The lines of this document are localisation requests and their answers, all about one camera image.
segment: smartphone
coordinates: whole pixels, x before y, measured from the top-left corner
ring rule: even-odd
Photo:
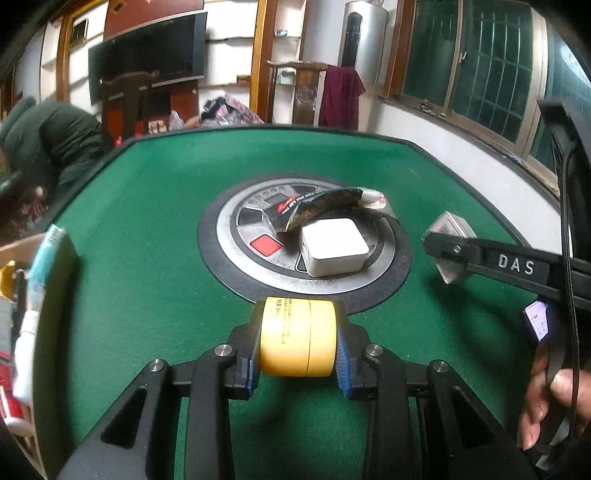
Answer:
[[[548,304],[536,300],[525,307],[523,313],[531,326],[533,334],[541,342],[548,335]]]

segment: red button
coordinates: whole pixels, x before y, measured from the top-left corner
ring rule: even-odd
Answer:
[[[269,235],[261,235],[259,238],[251,242],[251,247],[261,255],[270,257],[272,254],[279,251],[283,245]]]

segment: maroon cloth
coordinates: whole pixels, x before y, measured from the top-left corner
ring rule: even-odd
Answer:
[[[324,78],[319,125],[357,130],[359,95],[363,93],[365,87],[353,67],[329,67]]]

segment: water heater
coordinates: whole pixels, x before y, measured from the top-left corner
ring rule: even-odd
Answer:
[[[355,67],[366,88],[373,87],[382,57],[388,11],[367,2],[345,4],[339,65]]]

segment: masking tape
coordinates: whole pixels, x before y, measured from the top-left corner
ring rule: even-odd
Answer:
[[[335,364],[336,313],[331,301],[310,300],[308,377],[328,377]]]
[[[261,367],[280,377],[327,377],[335,362],[332,302],[269,297],[261,326]]]
[[[12,300],[14,295],[14,280],[12,276],[16,268],[16,263],[10,261],[6,265],[0,267],[0,297],[6,297]]]

